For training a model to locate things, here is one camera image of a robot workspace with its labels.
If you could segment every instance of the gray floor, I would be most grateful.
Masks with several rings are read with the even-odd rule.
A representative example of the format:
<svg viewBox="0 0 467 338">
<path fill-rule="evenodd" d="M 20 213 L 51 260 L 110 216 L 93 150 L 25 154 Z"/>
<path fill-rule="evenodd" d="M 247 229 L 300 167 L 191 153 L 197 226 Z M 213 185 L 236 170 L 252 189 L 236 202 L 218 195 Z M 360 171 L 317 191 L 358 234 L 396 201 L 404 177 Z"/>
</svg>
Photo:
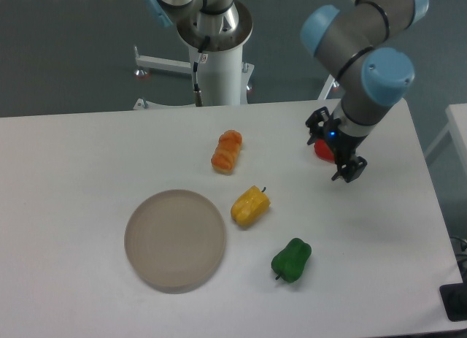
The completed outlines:
<svg viewBox="0 0 467 338">
<path fill-rule="evenodd" d="M 350 1 L 240 1 L 254 20 L 244 48 L 256 67 L 250 102 L 316 99 L 327 73 L 301 46 L 301 25 L 323 4 L 346 10 Z M 467 0 L 431 0 L 423 20 L 387 43 L 417 71 L 406 100 L 422 149 L 447 122 L 446 106 L 467 102 L 466 10 Z M 142 0 L 0 0 L 0 116 L 130 110 L 143 96 L 193 102 L 187 77 L 135 79 L 133 45 L 143 55 L 188 59 L 175 29 L 160 28 Z M 467 176 L 452 145 L 430 171 L 448 231 L 467 237 Z"/>
</svg>

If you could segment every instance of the green bell pepper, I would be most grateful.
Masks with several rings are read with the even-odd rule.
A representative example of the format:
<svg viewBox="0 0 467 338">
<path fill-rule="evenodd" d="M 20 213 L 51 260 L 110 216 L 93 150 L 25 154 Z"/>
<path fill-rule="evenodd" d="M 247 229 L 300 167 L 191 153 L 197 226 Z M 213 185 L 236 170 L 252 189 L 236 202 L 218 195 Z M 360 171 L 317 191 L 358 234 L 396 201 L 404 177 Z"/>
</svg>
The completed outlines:
<svg viewBox="0 0 467 338">
<path fill-rule="evenodd" d="M 271 262 L 271 268 L 286 282 L 298 280 L 304 271 L 306 261 L 312 254 L 312 248 L 299 238 L 292 239 L 287 247 L 277 254 Z"/>
</svg>

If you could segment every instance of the plate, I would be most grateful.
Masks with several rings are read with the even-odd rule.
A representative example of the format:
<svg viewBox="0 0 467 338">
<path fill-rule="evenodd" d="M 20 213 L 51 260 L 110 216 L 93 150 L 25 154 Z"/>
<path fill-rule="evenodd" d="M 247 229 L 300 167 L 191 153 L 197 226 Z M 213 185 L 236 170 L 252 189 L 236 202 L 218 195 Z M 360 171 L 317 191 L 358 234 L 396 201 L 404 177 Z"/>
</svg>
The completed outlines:
<svg viewBox="0 0 467 338">
<path fill-rule="evenodd" d="M 164 191 L 134 211 L 125 251 L 136 273 L 163 291 L 202 284 L 225 249 L 222 215 L 210 200 L 186 190 Z"/>
</svg>

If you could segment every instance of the table surface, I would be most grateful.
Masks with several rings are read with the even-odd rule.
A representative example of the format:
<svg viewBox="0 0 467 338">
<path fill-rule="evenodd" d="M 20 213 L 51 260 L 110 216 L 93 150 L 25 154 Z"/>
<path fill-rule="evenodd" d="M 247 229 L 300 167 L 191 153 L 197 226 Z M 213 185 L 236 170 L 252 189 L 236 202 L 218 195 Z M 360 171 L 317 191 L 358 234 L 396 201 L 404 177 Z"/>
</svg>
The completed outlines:
<svg viewBox="0 0 467 338">
<path fill-rule="evenodd" d="M 446 108 L 449 131 L 467 173 L 467 104 L 451 104 Z"/>
<path fill-rule="evenodd" d="M 439 286 L 460 274 L 405 101 L 360 146 L 364 173 L 331 181 L 304 121 L 336 101 L 0 120 L 0 336 L 377 337 L 463 329 Z M 209 160 L 234 128 L 231 176 Z M 271 209 L 240 230 L 230 207 L 251 185 Z M 198 192 L 224 217 L 220 267 L 183 294 L 156 291 L 123 235 L 147 197 Z M 302 278 L 274 280 L 294 237 L 313 248 Z"/>
</svg>

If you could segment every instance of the blue joint cap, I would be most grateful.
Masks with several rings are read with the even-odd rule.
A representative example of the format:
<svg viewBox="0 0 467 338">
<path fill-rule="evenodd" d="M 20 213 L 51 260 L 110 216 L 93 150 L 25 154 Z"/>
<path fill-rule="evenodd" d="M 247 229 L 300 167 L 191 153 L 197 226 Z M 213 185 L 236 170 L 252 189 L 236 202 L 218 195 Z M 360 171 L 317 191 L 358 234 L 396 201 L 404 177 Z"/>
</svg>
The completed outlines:
<svg viewBox="0 0 467 338">
<path fill-rule="evenodd" d="M 361 71 L 366 94 L 384 107 L 396 104 L 407 92 L 414 77 L 414 66 L 409 57 L 389 47 L 370 53 Z"/>
<path fill-rule="evenodd" d="M 425 17 L 429 5 L 430 0 L 415 0 L 414 20 L 412 21 L 412 24 Z"/>
<path fill-rule="evenodd" d="M 320 46 L 324 34 L 338 14 L 339 10 L 332 4 L 322 6 L 314 11 L 301 27 L 301 43 L 304 44 L 313 57 Z"/>
<path fill-rule="evenodd" d="M 167 28 L 172 25 L 172 21 L 167 17 L 167 14 L 164 12 L 158 0 L 145 0 L 146 6 L 151 12 L 151 15 L 157 20 L 160 26 Z"/>
</svg>

